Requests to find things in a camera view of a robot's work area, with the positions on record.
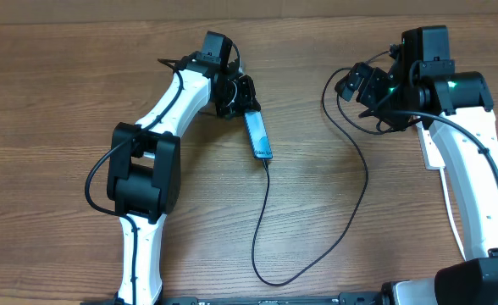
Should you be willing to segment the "blue Samsung Galaxy smartphone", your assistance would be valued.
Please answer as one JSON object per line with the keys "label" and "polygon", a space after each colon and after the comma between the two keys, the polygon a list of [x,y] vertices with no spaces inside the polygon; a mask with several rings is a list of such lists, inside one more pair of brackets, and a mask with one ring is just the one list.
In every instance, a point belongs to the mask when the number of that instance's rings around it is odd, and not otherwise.
{"label": "blue Samsung Galaxy smartphone", "polygon": [[258,111],[247,112],[244,114],[244,120],[252,147],[253,157],[255,159],[272,159],[273,152],[261,113]]}

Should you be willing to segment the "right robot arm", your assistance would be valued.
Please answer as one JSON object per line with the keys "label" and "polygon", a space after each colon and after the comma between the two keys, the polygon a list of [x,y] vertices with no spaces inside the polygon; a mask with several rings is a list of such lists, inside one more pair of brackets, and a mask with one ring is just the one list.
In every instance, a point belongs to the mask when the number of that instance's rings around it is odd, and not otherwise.
{"label": "right robot arm", "polygon": [[465,259],[420,280],[385,283],[372,304],[498,304],[498,139],[494,101],[484,77],[459,72],[443,25],[403,32],[389,70],[354,64],[336,83],[380,134],[421,125],[448,172],[464,233]]}

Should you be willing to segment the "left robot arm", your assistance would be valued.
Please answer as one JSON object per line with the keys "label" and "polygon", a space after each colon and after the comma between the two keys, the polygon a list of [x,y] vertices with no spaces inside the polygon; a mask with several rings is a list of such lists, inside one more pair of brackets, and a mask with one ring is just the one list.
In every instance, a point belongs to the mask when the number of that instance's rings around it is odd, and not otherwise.
{"label": "left robot arm", "polygon": [[163,227],[181,188],[181,138],[196,114],[214,103],[220,118],[243,117],[255,158],[270,159],[254,83],[236,45],[209,31],[201,50],[172,62],[173,79],[154,108],[134,124],[118,124],[108,157],[107,196],[123,231],[123,276],[116,304],[158,304],[163,293]]}

